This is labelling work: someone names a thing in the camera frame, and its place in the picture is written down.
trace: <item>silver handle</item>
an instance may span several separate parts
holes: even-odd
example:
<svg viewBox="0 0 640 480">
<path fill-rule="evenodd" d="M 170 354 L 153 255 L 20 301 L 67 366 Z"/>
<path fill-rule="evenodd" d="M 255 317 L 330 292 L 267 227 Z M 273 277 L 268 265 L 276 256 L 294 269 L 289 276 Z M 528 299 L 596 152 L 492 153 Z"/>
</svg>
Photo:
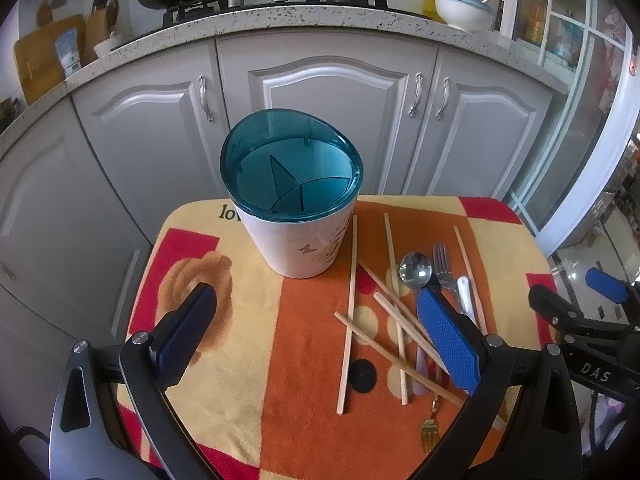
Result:
<svg viewBox="0 0 640 480">
<path fill-rule="evenodd" d="M 420 102 L 422 101 L 422 82 L 424 81 L 424 77 L 421 72 L 418 72 L 415 75 L 415 99 L 414 105 L 409 110 L 409 117 L 413 117 L 415 115 L 418 106 L 420 106 Z"/>
<path fill-rule="evenodd" d="M 437 120 L 440 120 L 442 118 L 444 110 L 446 110 L 447 106 L 449 106 L 449 89 L 451 86 L 451 79 L 449 79 L 448 77 L 444 78 L 442 85 L 444 86 L 444 96 L 442 98 L 442 105 L 440 106 L 440 110 L 438 110 L 438 113 L 436 114 Z"/>
<path fill-rule="evenodd" d="M 6 274 L 10 281 L 15 281 L 15 274 L 9 267 L 6 266 L 6 263 L 0 262 L 0 270 L 2 270 L 2 272 Z"/>
<path fill-rule="evenodd" d="M 460 293 L 460 303 L 462 304 L 462 310 L 464 313 L 474 322 L 474 325 L 478 326 L 476 321 L 476 314 L 474 313 L 474 304 L 471 301 L 471 285 L 469 284 L 469 278 L 466 276 L 460 276 L 458 278 L 458 292 Z"/>
<path fill-rule="evenodd" d="M 210 123 L 213 122 L 213 115 L 209 111 L 209 103 L 207 103 L 207 78 L 201 75 L 198 78 L 200 82 L 200 106 L 202 107 L 202 111 L 207 116 L 207 121 Z"/>
</svg>

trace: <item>wooden chopstick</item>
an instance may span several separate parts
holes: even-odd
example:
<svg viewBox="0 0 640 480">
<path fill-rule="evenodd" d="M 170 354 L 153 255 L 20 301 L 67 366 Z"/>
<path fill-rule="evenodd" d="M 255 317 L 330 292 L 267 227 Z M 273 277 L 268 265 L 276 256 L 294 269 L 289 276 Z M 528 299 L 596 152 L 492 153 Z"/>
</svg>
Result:
<svg viewBox="0 0 640 480">
<path fill-rule="evenodd" d="M 374 300 L 376 300 L 380 306 L 382 308 L 384 308 L 387 313 L 393 317 L 397 323 L 399 323 L 402 328 L 405 330 L 405 332 L 407 332 L 409 334 L 409 336 L 411 336 L 411 339 L 413 339 L 416 343 L 418 343 L 418 346 L 420 348 L 422 348 L 424 350 L 424 352 L 431 357 L 431 359 L 433 359 L 436 364 L 442 368 L 442 370 L 444 370 L 444 372 L 449 375 L 449 371 L 447 370 L 447 367 L 445 366 L 444 362 L 442 361 L 442 358 L 440 357 L 440 354 L 438 354 L 438 351 L 431 346 L 427 340 L 425 338 L 422 337 L 422 335 L 404 318 L 402 317 L 402 315 L 398 312 L 398 310 L 391 304 L 391 302 L 385 298 L 382 294 L 380 294 L 379 292 L 376 292 L 373 295 Z"/>
<path fill-rule="evenodd" d="M 469 282 L 471 283 L 471 290 L 474 294 L 474 303 L 476 304 L 476 316 L 478 317 L 478 323 L 480 324 L 480 331 L 487 335 L 489 332 L 486 328 L 486 319 L 484 318 L 484 309 L 482 308 L 482 301 L 480 301 L 480 295 L 478 294 L 478 288 L 476 287 L 476 280 L 474 279 L 474 272 L 471 269 L 471 263 L 469 263 L 469 257 L 466 255 L 465 243 L 462 241 L 462 236 L 460 235 L 460 229 L 458 229 L 457 225 L 453 226 L 453 231 L 456 233 L 456 238 L 458 239 L 458 245 L 460 247 L 460 252 L 462 253 L 462 259 L 465 261 L 466 273 L 469 277 Z"/>
<path fill-rule="evenodd" d="M 380 289 L 382 290 L 382 292 L 384 292 L 389 298 L 391 298 L 391 300 L 394 302 L 394 304 L 396 305 L 396 307 L 398 307 L 400 309 L 400 311 L 404 314 L 404 316 L 411 321 L 411 323 L 413 323 L 413 325 L 418 329 L 418 331 L 424 336 L 424 338 L 429 341 L 432 345 L 433 345 L 433 341 L 431 341 L 431 338 L 429 337 L 429 334 L 427 333 L 427 331 L 425 330 L 424 326 L 422 325 L 422 323 L 420 322 L 420 320 L 418 320 L 417 317 L 414 316 L 414 313 L 411 312 L 409 310 L 409 308 L 402 302 L 402 300 L 400 298 L 398 298 L 398 295 L 394 294 L 389 288 L 388 286 L 385 285 L 385 282 L 383 282 L 377 275 L 375 272 L 373 272 L 373 270 L 371 270 L 371 267 L 369 267 L 365 262 L 363 262 L 362 260 L 358 260 L 358 263 L 360 264 L 360 266 L 364 269 L 364 271 L 371 276 L 371 279 L 376 282 L 376 285 L 380 287 Z"/>
<path fill-rule="evenodd" d="M 353 331 L 353 333 L 359 335 L 362 339 L 364 339 L 364 341 L 366 341 L 366 343 L 369 346 L 371 346 L 376 352 L 378 352 L 380 355 L 388 359 L 388 361 L 395 364 L 400 369 L 404 370 L 408 375 L 410 375 L 412 378 L 414 378 L 423 386 L 426 386 L 428 389 L 432 390 L 434 393 L 438 394 L 443 399 L 447 399 L 454 406 L 461 408 L 462 405 L 465 403 L 464 399 L 461 399 L 457 395 L 451 393 L 449 390 L 446 390 L 445 388 L 440 386 L 438 383 L 434 383 L 433 381 L 426 378 L 424 375 L 416 372 L 405 361 L 401 361 L 391 352 L 387 351 L 383 346 L 375 342 L 365 332 L 359 329 L 357 325 L 353 324 L 350 320 L 345 318 L 339 312 L 334 312 L 334 316 L 337 317 L 341 322 L 343 322 L 348 328 L 350 328 Z M 499 416 L 496 416 L 493 423 L 493 427 L 496 430 L 503 430 L 506 427 L 506 423 Z"/>
<path fill-rule="evenodd" d="M 394 288 L 396 296 L 400 293 L 400 287 L 398 285 L 398 271 L 396 270 L 396 251 L 394 250 L 394 240 L 391 236 L 391 224 L 389 223 L 389 214 L 385 213 L 385 233 L 386 233 L 386 248 L 389 253 L 389 273 L 391 274 L 391 284 Z M 402 334 L 402 327 L 396 319 L 396 335 L 398 337 L 398 356 L 404 361 L 406 359 L 406 349 L 404 348 L 404 334 Z M 409 392 L 406 387 L 406 373 L 404 370 L 400 370 L 400 398 L 402 405 L 405 406 L 409 403 Z"/>
<path fill-rule="evenodd" d="M 351 241 L 351 278 L 349 281 L 349 304 L 347 316 L 353 321 L 353 311 L 356 297 L 356 268 L 358 267 L 358 217 L 353 215 L 353 235 Z M 349 374 L 349 361 L 351 360 L 351 339 L 353 332 L 347 327 L 344 337 L 344 352 L 342 354 L 342 374 L 340 375 L 340 390 L 338 391 L 338 407 L 335 412 L 338 415 L 344 413 L 344 399 L 347 395 L 347 377 Z"/>
</svg>

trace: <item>table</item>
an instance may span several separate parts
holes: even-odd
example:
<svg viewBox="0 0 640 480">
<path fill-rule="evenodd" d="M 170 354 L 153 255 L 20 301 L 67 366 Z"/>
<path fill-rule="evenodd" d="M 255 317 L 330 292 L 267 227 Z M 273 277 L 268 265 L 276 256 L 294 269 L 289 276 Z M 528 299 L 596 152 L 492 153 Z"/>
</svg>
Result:
<svg viewBox="0 0 640 480">
<path fill-rule="evenodd" d="M 444 242 L 456 277 L 466 274 L 453 230 L 457 225 L 489 331 L 523 348 L 539 349 L 551 341 L 548 325 L 529 308 L 527 294 L 535 283 L 555 290 L 554 280 L 535 240 L 507 206 L 489 198 L 359 197 L 358 257 L 390 285 L 385 212 L 398 262 L 409 251 L 431 254 L 435 242 Z M 164 223 L 129 334 L 151 330 L 198 282 L 216 289 L 216 317 L 167 396 L 225 479 L 404 480 L 424 459 L 420 424 L 433 394 L 412 395 L 402 406 L 399 370 L 357 338 L 351 361 L 369 361 L 375 385 L 367 393 L 349 387 L 346 412 L 335 413 L 345 328 L 333 313 L 347 309 L 350 233 L 327 271 L 293 280 L 267 266 L 231 200 L 187 204 Z M 361 268 L 356 283 L 356 322 L 396 353 L 395 323 L 373 299 L 375 283 Z M 415 308 L 408 289 L 401 296 Z M 406 349 L 414 365 L 415 343 Z M 448 388 L 464 396 L 452 384 Z M 122 386 L 118 400 L 141 457 L 158 464 Z M 513 394 L 507 400 L 510 410 Z M 442 403 L 440 434 L 457 412 Z M 499 439 L 500 432 L 491 430 L 476 462 L 489 458 Z"/>
</svg>

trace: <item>cutting board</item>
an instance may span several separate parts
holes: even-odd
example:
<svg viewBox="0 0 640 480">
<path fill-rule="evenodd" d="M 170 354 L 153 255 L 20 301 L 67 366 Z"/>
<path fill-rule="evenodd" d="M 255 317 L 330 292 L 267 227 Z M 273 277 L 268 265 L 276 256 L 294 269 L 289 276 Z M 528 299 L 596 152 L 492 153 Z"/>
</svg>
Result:
<svg viewBox="0 0 640 480">
<path fill-rule="evenodd" d="M 86 19 L 86 39 L 84 42 L 84 62 L 98 59 L 94 46 L 109 38 L 107 31 L 107 9 L 94 10 Z"/>
<path fill-rule="evenodd" d="M 27 104 L 32 104 L 64 80 L 64 71 L 53 44 L 60 34 L 73 27 L 78 28 L 78 48 L 84 66 L 85 27 L 82 14 L 49 23 L 15 42 L 15 65 Z"/>
</svg>

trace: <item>yellow dot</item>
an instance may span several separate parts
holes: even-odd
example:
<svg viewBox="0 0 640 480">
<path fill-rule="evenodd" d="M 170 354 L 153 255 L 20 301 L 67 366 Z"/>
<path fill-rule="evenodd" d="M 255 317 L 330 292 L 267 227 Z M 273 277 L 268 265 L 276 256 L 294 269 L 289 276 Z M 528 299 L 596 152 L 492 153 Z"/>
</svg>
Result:
<svg viewBox="0 0 640 480">
<path fill-rule="evenodd" d="M 394 345 L 398 346 L 398 328 L 396 327 L 396 320 L 391 316 L 386 319 L 386 332 L 389 334 L 391 341 L 394 342 Z M 411 342 L 411 337 L 404 330 L 402 330 L 402 339 L 404 339 L 404 346 Z"/>
<path fill-rule="evenodd" d="M 400 368 L 391 365 L 386 373 L 386 387 L 396 399 L 402 399 L 402 391 L 400 390 Z M 414 383 L 411 377 L 406 376 L 406 389 L 408 392 L 414 390 Z"/>
<path fill-rule="evenodd" d="M 378 335 L 378 317 L 370 306 L 359 305 L 353 309 L 353 322 L 370 338 L 375 339 Z M 354 334 L 356 343 L 367 344 L 363 338 Z"/>
<path fill-rule="evenodd" d="M 399 266 L 396 266 L 396 276 L 398 277 L 398 291 L 399 291 L 398 296 L 402 298 L 403 296 L 410 294 L 411 289 L 408 286 L 406 286 L 400 279 L 400 275 L 398 274 L 398 269 L 399 269 Z M 386 286 L 388 286 L 389 290 L 394 290 L 394 284 L 391 281 L 391 269 L 386 270 L 385 284 Z"/>
</svg>

